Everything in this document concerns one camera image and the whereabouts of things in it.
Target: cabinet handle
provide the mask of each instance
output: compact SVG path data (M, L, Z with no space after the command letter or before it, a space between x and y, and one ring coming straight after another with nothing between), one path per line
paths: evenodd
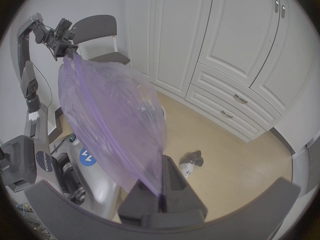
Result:
M286 14L286 8L285 8L285 6L283 5L283 6L282 6L282 10L281 10L281 17L284 18L284 17L285 17L285 14Z
M242 98L240 98L237 94L234 96L234 99L237 101L237 102L240 102L242 104L247 104L248 102Z
M276 13L279 11L279 2L278 2L278 0L276 0L275 3L274 3L274 11Z
M232 115L228 115L228 114L226 114L226 112L224 112L223 110L221 111L221 113L226 117L226 118L233 118L233 116Z

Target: beige floor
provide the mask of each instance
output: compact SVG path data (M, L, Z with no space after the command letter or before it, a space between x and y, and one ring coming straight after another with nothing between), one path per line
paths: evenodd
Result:
M162 93L158 97L167 114L164 153L178 165L186 154L201 150L204 164L195 166L187 181L208 208L206 221L244 206L278 177L291 181L290 152L272 133L245 143L174 99ZM63 133L59 138L72 133L65 117L60 120Z

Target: ventilation grille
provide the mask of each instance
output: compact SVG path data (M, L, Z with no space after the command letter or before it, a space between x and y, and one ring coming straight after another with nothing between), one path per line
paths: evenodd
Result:
M13 146L13 173L20 169L21 165L21 145L19 142L12 144Z
M320 138L318 138L309 148L309 185L307 193L313 190L320 183Z

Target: translucent garbage bag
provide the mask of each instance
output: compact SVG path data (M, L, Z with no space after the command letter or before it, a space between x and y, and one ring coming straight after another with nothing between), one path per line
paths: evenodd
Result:
M63 62L59 101L77 138L125 191L139 179L159 196L167 130L151 83L118 62L93 62L75 53Z

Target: gray chair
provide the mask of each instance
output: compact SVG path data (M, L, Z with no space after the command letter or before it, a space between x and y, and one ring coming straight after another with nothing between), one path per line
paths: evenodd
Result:
M89 59L93 62L120 62L124 65L130 62L130 59L118 52L116 35L117 22L111 15L94 15L84 18L75 23L71 30L75 33L73 43L75 45L85 41L110 37L113 38L114 52L107 53L95 58Z

